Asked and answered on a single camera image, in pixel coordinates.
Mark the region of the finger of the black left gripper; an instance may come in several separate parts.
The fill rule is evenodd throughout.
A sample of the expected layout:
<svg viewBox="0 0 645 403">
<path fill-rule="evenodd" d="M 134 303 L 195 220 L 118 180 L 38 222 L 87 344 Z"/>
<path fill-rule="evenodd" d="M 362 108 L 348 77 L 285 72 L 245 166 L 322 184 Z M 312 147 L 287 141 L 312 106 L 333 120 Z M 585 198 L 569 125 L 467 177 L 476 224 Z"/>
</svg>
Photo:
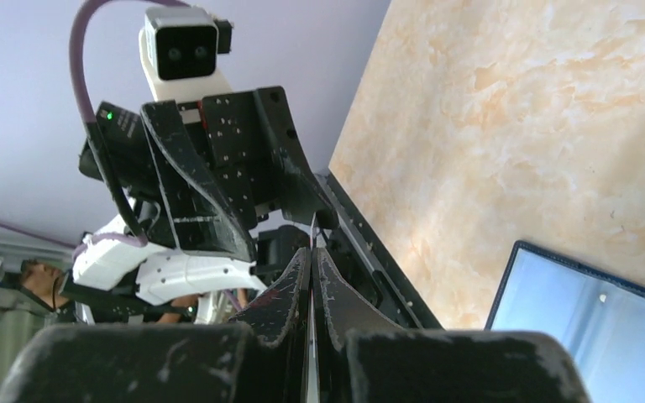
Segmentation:
<svg viewBox="0 0 645 403">
<path fill-rule="evenodd" d="M 315 219 L 320 228 L 337 228 L 338 214 L 308 164 L 285 90 L 280 86 L 258 88 L 253 98 L 283 217 L 302 224 Z"/>
<path fill-rule="evenodd" d="M 190 255 L 255 261 L 255 242 L 197 153 L 177 104 L 145 103 L 140 116 L 176 247 Z"/>
</svg>

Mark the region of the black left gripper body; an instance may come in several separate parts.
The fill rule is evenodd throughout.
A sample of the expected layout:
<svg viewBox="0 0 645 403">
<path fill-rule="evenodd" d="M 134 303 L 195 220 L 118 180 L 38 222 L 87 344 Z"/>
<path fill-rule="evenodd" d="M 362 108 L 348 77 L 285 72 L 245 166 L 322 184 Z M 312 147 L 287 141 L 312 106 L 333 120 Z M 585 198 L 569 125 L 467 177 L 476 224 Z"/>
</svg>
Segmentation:
<svg viewBox="0 0 645 403">
<path fill-rule="evenodd" d="M 260 128 L 253 92 L 176 102 L 197 153 L 252 231 L 278 207 L 274 171 Z M 176 247 L 149 149 L 140 109 L 137 112 L 103 102 L 96 115 L 101 138 L 97 147 L 84 144 L 79 171 L 100 180 L 98 160 L 110 166 L 105 182 L 117 182 L 129 199 L 132 219 L 149 243 Z"/>
</svg>

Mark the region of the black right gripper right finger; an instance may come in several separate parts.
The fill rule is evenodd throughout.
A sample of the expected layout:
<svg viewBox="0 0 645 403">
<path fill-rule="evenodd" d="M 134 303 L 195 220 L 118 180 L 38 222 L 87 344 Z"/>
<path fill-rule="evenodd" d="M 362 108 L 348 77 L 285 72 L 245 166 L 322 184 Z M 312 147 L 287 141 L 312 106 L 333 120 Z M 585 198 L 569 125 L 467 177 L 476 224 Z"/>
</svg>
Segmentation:
<svg viewBox="0 0 645 403">
<path fill-rule="evenodd" d="M 323 402 L 586 402 L 573 359 L 541 332 L 407 329 L 312 251 Z"/>
</svg>

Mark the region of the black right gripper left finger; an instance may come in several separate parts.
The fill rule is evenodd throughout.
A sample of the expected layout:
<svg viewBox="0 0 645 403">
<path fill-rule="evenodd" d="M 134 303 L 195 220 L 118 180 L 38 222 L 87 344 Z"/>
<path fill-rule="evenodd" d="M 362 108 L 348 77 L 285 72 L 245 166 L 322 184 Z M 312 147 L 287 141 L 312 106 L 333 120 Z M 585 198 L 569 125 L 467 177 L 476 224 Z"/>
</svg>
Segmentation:
<svg viewBox="0 0 645 403">
<path fill-rule="evenodd" d="M 47 327 L 17 357 L 0 402 L 303 402 L 311 251 L 218 325 Z"/>
</svg>

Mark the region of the blue leather card holder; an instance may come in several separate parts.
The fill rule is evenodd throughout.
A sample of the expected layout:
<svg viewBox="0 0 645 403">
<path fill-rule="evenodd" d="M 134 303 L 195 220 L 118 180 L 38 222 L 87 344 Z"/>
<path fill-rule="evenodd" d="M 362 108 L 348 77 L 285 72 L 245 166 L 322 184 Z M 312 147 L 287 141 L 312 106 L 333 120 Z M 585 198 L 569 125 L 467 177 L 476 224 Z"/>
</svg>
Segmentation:
<svg viewBox="0 0 645 403">
<path fill-rule="evenodd" d="M 644 286 L 518 240 L 485 326 L 557 339 L 594 402 L 645 402 Z"/>
</svg>

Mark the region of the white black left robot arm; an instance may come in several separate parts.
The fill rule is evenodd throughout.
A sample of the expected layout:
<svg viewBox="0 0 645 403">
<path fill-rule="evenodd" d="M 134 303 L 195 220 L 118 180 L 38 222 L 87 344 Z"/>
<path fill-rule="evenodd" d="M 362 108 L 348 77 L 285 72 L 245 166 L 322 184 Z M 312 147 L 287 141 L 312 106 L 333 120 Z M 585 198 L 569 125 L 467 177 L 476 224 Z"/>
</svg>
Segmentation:
<svg viewBox="0 0 645 403">
<path fill-rule="evenodd" d="M 337 213 L 307 162 L 285 90 L 269 86 L 138 112 L 102 102 L 80 172 L 120 185 L 118 215 L 84 237 L 63 295 L 121 317 L 203 294 L 212 322 L 233 291 L 262 291 Z"/>
</svg>

